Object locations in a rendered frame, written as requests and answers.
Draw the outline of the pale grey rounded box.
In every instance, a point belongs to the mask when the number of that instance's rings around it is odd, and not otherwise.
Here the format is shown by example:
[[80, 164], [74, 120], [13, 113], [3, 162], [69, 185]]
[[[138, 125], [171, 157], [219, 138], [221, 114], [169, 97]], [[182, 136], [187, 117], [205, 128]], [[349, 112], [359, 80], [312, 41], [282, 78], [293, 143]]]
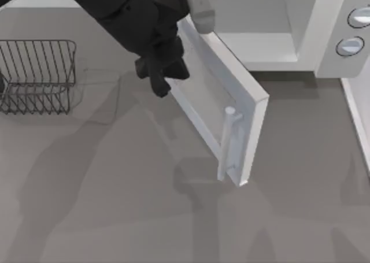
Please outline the pale grey rounded box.
[[187, 0], [190, 17], [199, 34], [209, 34], [214, 31], [216, 17], [210, 0]]

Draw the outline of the pale microwave door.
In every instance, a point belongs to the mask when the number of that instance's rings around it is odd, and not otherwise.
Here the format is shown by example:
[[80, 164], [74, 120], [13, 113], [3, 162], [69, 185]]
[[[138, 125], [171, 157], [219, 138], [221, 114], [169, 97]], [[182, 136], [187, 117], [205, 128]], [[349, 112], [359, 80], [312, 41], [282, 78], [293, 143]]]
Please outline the pale microwave door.
[[232, 106], [243, 117], [235, 124], [226, 176], [240, 187], [247, 184], [264, 122], [269, 94], [234, 53], [214, 33], [199, 34], [189, 17], [179, 23], [184, 60], [190, 77], [168, 79], [172, 95], [218, 160], [224, 110]]

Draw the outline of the pale microwave oven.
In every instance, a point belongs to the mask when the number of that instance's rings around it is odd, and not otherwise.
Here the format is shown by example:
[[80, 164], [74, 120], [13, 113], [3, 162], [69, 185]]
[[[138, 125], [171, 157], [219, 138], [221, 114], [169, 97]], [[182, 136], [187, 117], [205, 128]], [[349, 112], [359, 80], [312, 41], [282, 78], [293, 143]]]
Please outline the pale microwave oven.
[[[253, 72], [312, 72], [318, 78], [355, 77], [370, 54], [370, 26], [347, 23], [370, 0], [210, 0], [214, 33]], [[342, 57], [342, 39], [361, 37], [364, 48]]]

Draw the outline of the small grey microwave knob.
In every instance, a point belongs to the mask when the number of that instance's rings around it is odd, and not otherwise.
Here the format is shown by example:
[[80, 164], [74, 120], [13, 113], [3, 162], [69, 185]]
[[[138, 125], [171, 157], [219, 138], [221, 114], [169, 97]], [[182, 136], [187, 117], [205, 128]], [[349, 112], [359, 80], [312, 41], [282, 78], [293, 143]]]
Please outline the small grey microwave knob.
[[336, 52], [342, 57], [351, 57], [358, 54], [365, 46], [361, 37], [342, 39], [336, 46]]

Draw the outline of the white furniture panel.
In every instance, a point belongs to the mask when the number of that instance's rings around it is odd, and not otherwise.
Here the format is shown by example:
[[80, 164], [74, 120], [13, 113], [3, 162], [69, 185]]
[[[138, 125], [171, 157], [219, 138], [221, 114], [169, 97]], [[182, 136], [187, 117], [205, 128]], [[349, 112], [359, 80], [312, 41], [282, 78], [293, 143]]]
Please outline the white furniture panel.
[[362, 157], [364, 159], [367, 175], [370, 179], [370, 141], [368, 140], [365, 132], [365, 126], [362, 122], [360, 111], [358, 109], [352, 88], [350, 86], [349, 79], [341, 78], [341, 85], [346, 98], [347, 106], [353, 121], [357, 139], [361, 148]]

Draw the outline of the large grey microwave knob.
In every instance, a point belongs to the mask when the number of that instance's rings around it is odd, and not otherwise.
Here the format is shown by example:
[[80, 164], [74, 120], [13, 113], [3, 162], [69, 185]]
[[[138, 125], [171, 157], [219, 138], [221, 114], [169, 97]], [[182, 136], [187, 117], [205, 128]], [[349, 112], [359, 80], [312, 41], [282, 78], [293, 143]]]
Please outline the large grey microwave knob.
[[347, 17], [347, 23], [354, 29], [370, 26], [370, 6], [353, 9]]

